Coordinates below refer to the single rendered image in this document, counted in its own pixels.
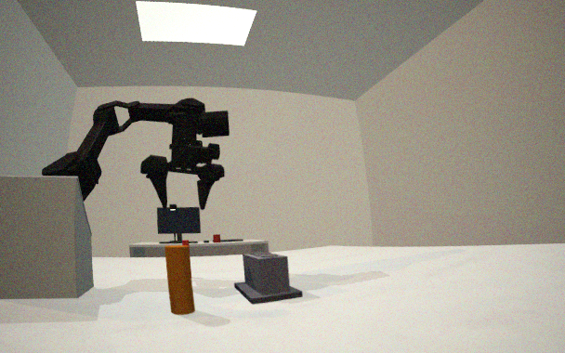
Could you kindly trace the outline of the orange-brown cylinder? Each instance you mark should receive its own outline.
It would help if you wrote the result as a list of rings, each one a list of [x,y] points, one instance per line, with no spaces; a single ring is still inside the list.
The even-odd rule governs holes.
[[[191,314],[195,305],[189,246],[166,246],[164,251],[171,312],[176,315]]]

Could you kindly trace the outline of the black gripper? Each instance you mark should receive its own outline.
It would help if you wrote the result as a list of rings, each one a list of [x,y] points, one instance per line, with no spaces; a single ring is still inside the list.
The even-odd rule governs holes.
[[[195,136],[189,134],[174,136],[169,146],[169,149],[172,149],[171,162],[168,163],[167,159],[163,156],[151,155],[141,163],[140,173],[147,174],[146,178],[151,180],[164,209],[166,209],[167,206],[166,180],[168,171],[198,175],[198,178],[201,179],[197,181],[198,199],[200,209],[203,210],[206,207],[205,204],[209,192],[212,189],[212,185],[224,176],[224,168],[222,164],[217,163],[205,164],[203,166],[196,166],[197,164],[190,163],[186,160],[185,162],[179,163],[180,156],[178,157],[178,152],[182,141],[184,141],[183,139],[188,139],[189,144],[196,145]]]

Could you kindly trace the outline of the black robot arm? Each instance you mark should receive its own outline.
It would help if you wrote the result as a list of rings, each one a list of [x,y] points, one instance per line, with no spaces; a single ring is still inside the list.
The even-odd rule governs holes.
[[[128,108],[129,117],[123,125],[119,126],[114,107]],[[229,111],[204,111],[205,105],[195,98],[184,98],[175,104],[139,103],[133,101],[125,103],[113,101],[105,103],[95,110],[93,126],[89,130],[77,151],[68,152],[64,157],[43,168],[42,176],[72,176],[79,177],[83,200],[99,183],[101,169],[98,157],[108,136],[123,132],[132,123],[137,121],[165,122],[173,125],[172,137],[180,134],[189,134],[196,137],[229,136]],[[180,161],[189,161],[193,164],[212,164],[220,155],[219,145],[196,140],[196,145],[189,144],[188,139],[183,139],[178,157]],[[201,143],[200,143],[201,142]]]

